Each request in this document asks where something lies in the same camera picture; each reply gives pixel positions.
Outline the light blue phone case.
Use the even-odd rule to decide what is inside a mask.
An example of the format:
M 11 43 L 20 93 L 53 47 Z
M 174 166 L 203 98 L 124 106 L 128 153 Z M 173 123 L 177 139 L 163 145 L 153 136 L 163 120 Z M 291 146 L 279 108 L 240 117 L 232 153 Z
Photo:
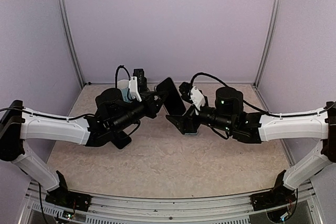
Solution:
M 198 130 L 194 131 L 194 132 L 186 132 L 184 133 L 184 135 L 197 135 L 198 134 Z

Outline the black phone case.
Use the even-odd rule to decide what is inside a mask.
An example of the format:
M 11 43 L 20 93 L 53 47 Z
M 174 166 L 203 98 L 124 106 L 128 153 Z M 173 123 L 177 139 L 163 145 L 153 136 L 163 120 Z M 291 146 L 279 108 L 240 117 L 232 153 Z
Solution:
M 128 144 L 131 143 L 131 141 L 132 141 L 132 138 L 128 136 L 124 131 L 121 131 L 118 133 L 112 133 L 111 142 L 119 150 L 125 148 Z

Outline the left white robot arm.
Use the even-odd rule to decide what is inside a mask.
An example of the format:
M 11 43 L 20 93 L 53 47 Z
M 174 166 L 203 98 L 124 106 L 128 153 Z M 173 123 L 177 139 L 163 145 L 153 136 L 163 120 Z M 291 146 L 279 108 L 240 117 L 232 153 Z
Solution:
M 86 147 L 102 147 L 111 142 L 123 149 L 132 138 L 124 130 L 130 125 L 140 125 L 143 117 L 155 118 L 168 96 L 166 91 L 144 92 L 125 102 L 121 90 L 109 88 L 95 98 L 94 114 L 72 118 L 36 112 L 15 100 L 3 109 L 1 118 L 1 160 L 18 166 L 60 204 L 73 201 L 64 176 L 51 170 L 25 143 L 27 139 L 54 140 L 75 143 Z

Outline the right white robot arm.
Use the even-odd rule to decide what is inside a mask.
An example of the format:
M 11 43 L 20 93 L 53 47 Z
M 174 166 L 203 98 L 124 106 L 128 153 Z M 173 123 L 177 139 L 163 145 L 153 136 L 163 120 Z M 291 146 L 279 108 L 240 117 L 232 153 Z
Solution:
M 302 114 L 246 113 L 243 93 L 231 88 L 216 90 L 215 106 L 208 106 L 207 99 L 197 87 L 180 85 L 185 101 L 192 105 L 183 115 L 166 118 L 182 134 L 196 133 L 200 125 L 225 131 L 224 138 L 246 144 L 260 144 L 281 138 L 318 138 L 319 143 L 293 167 L 281 172 L 274 188 L 269 192 L 273 205 L 281 204 L 289 192 L 297 189 L 325 167 L 335 162 L 335 103 L 327 102 L 325 108 Z

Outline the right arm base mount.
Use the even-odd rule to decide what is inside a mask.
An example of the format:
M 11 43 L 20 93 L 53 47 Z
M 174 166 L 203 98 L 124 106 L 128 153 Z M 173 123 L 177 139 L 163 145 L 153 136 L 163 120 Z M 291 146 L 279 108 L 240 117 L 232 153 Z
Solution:
M 284 204 L 294 202 L 297 200 L 295 190 L 288 189 L 284 186 L 284 174 L 286 170 L 283 170 L 278 174 L 275 185 L 269 191 L 263 193 L 256 193 L 250 196 L 251 204 L 254 211 L 264 210 L 281 206 Z

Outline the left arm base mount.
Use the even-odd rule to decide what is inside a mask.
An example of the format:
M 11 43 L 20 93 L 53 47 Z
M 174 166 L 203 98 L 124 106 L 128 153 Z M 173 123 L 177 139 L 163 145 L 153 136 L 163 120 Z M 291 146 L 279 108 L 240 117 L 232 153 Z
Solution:
M 87 212 L 92 197 L 88 194 L 69 190 L 63 174 L 58 170 L 56 174 L 59 179 L 59 187 L 52 191 L 47 191 L 45 201 L 57 206 Z

